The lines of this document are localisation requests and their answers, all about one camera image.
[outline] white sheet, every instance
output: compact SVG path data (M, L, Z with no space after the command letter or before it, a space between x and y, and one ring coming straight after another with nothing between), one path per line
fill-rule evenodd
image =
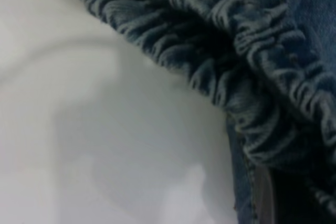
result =
M0 223L236 223L218 109L78 0L0 3Z

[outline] dark blue fabric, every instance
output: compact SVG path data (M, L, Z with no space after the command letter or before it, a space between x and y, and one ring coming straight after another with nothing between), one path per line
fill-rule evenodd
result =
M249 161L307 176L336 220L336 0L82 1L226 111Z
M230 140L232 154L232 171L234 178L234 192L236 197L235 209L239 223L256 223L256 208L253 199L255 166L246 158L238 136L234 130L235 122L232 118L226 120L227 134Z

